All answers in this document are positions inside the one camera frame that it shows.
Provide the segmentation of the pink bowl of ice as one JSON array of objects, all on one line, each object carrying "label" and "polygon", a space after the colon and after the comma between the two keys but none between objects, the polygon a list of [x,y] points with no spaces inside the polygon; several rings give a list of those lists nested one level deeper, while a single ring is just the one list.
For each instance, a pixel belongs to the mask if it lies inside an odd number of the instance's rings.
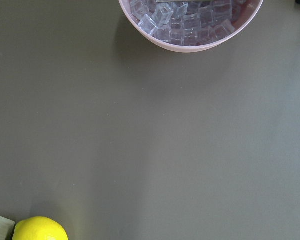
[{"label": "pink bowl of ice", "polygon": [[135,18],[132,13],[131,13],[131,8],[130,8],[130,1],[129,0],[119,0],[118,1],[120,4],[120,7],[125,14],[126,18],[129,20],[129,22],[132,24],[134,28],[147,40],[149,40],[151,43],[154,45],[163,48],[165,50],[171,51],[171,52],[176,52],[176,53],[198,53],[202,51],[206,51],[209,49],[212,49],[214,47],[217,47],[226,41],[232,39],[236,35],[238,35],[244,28],[246,28],[249,23],[255,18],[257,15],[258,11],[260,10],[263,0],[247,0],[246,3],[244,4],[242,10],[241,10],[241,15],[240,18],[233,23],[233,26],[235,28],[235,31],[230,34],[229,36],[218,40],[216,42],[210,43],[210,44],[205,44],[205,45],[198,45],[198,46],[180,46],[180,45],[174,45],[170,43],[165,43],[163,41],[160,41],[153,36],[147,34],[145,31],[140,29],[138,27],[138,19]]}]

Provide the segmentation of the yellow lemon near board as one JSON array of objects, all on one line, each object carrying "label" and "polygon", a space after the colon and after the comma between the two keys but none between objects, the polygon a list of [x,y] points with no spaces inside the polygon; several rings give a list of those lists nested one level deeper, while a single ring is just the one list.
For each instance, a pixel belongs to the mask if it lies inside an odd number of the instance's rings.
[{"label": "yellow lemon near board", "polygon": [[65,229],[56,221],[35,216],[18,222],[13,233],[13,240],[68,240]]}]

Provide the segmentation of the wooden cutting board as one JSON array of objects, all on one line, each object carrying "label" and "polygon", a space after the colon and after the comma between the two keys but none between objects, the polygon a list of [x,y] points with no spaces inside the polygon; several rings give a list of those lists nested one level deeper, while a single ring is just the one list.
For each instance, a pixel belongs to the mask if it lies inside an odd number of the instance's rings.
[{"label": "wooden cutting board", "polygon": [[0,216],[0,240],[11,240],[15,228],[15,222]]}]

